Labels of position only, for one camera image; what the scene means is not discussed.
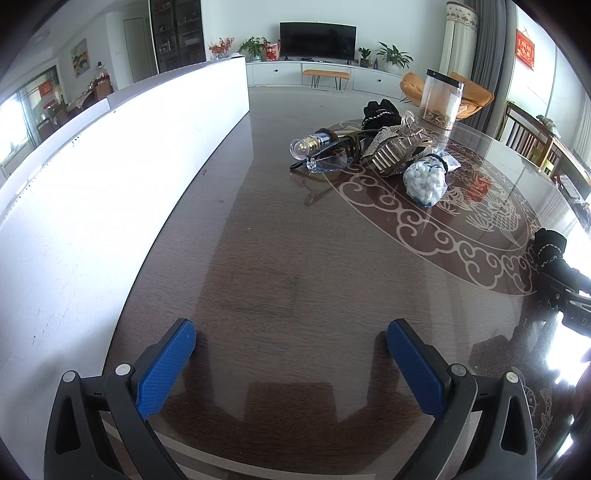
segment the shelf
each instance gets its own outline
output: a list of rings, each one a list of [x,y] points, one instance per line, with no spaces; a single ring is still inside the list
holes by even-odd
[[[201,20],[201,19],[200,18],[193,18],[192,20],[187,20],[186,22],[182,22],[182,23],[177,22],[177,25],[179,27],[181,27],[182,25],[186,25],[188,23],[193,23],[193,22],[198,22],[199,20]]]
[[[161,13],[166,12],[167,10],[171,10],[173,7],[166,7],[163,8],[162,10],[158,10],[157,12],[154,12],[154,15],[160,15]]]
[[[176,51],[177,51],[177,49],[176,48],[173,48],[172,50],[165,51],[164,53],[158,53],[158,56],[161,57],[161,56],[164,56],[164,55],[168,55],[169,53],[174,53],[174,55],[172,55],[174,57],[176,55]]]
[[[178,34],[179,34],[179,36],[182,37],[183,35],[189,35],[191,33],[197,33],[197,32],[201,32],[201,29],[197,28],[195,30],[189,30],[188,32],[183,32],[183,33],[179,32]]]

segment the red decoration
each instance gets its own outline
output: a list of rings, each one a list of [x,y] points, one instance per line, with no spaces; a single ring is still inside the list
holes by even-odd
[[[234,37],[228,37],[226,40],[220,38],[220,44],[210,45],[209,50],[211,50],[213,54],[219,54],[222,57],[226,57],[232,47],[232,43],[234,43]]]
[[[517,31],[517,41],[515,42],[515,55],[529,68],[534,68],[534,43],[527,38],[523,32]]]
[[[475,202],[481,202],[491,188],[492,180],[488,177],[483,177],[476,173],[474,181],[468,189],[468,196]]]
[[[51,85],[51,80],[43,82],[41,85],[39,85],[39,94],[42,97],[45,97],[45,95],[49,95],[52,92],[53,92],[53,87]]]

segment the red flowers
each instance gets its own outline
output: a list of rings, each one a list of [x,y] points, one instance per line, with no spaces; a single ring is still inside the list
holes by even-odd
[[[220,38],[219,44],[210,45],[209,50],[211,50],[214,54],[220,54],[225,57],[228,55],[232,43],[234,43],[234,37],[227,37],[226,40]]]

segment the potted plant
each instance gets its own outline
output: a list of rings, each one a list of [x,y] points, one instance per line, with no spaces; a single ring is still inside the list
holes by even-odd
[[[369,56],[371,55],[371,50],[369,48],[359,47],[357,51],[361,54],[361,58],[359,59],[359,66],[369,68],[371,64],[369,63]]]
[[[219,44],[214,44],[209,46],[209,50],[216,56],[216,60],[225,59],[228,56],[228,52],[234,42],[234,37],[226,38],[223,40],[220,38]]]
[[[385,43],[378,42],[382,48],[379,49],[377,55],[385,57],[386,72],[400,73],[402,69],[408,68],[408,65],[413,61],[413,58],[405,51],[398,51],[396,46],[388,47]]]
[[[262,49],[265,48],[265,44],[263,42],[265,41],[267,41],[265,37],[250,37],[242,45],[240,45],[238,53],[242,53],[244,50],[246,50],[251,56],[251,61],[261,61]]]

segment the window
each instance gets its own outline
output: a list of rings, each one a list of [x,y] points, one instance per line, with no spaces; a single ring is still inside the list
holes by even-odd
[[[5,160],[27,138],[21,103],[13,95],[0,106],[0,159]]]

